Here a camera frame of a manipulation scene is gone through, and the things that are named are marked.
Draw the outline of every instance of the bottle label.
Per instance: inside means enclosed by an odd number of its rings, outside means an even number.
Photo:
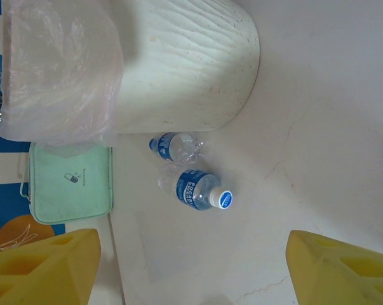
[[[219,201],[222,208],[228,208],[232,203],[232,193],[225,192],[224,194],[222,194]]]
[[[158,152],[159,152],[159,155],[165,160],[173,161],[173,159],[170,156],[170,142],[176,134],[177,132],[165,133],[164,135],[161,136],[159,140]]]
[[[199,208],[196,206],[194,202],[194,189],[197,183],[203,178],[205,175],[209,175],[202,170],[186,170],[181,174],[180,178],[177,182],[176,194],[177,198],[186,205],[193,207],[197,210]]]

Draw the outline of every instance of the green pouch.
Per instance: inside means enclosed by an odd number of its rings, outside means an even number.
[[[95,146],[62,158],[32,143],[29,150],[30,212],[41,224],[102,216],[112,208],[112,149]]]

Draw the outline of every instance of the plastic bag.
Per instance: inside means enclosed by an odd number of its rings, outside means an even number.
[[[113,146],[123,75],[105,1],[3,0],[0,136],[44,146]]]

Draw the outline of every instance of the white trash can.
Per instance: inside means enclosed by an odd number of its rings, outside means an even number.
[[[229,0],[111,0],[124,56],[119,133],[214,130],[241,110],[259,38]]]

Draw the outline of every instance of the water bottle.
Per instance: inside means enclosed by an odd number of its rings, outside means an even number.
[[[221,187],[216,176],[202,170],[168,163],[160,170],[158,184],[166,193],[197,210],[226,209],[232,203],[232,193]]]
[[[149,147],[165,160],[188,164],[197,162],[201,144],[193,132],[169,132],[153,138]]]

